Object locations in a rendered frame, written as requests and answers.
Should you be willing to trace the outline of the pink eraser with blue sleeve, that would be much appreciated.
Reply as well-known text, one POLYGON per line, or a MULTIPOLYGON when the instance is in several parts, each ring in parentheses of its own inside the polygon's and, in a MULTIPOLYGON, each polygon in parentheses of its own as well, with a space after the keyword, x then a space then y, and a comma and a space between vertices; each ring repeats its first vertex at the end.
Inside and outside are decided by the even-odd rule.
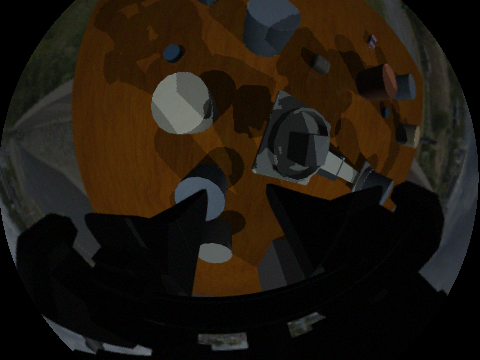
POLYGON ((368 37, 368 40, 367 40, 367 47, 369 47, 369 49, 375 49, 376 47, 376 39, 375 39, 375 36, 371 35, 368 37))

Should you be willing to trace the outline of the brown cylinder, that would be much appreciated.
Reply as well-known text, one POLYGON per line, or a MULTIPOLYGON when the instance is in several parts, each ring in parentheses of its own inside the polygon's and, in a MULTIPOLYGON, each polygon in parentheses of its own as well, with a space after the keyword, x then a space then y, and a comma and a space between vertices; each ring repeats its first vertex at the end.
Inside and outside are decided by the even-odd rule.
POLYGON ((357 72, 356 87, 364 100, 391 100, 397 92, 395 79, 391 65, 383 63, 357 72))

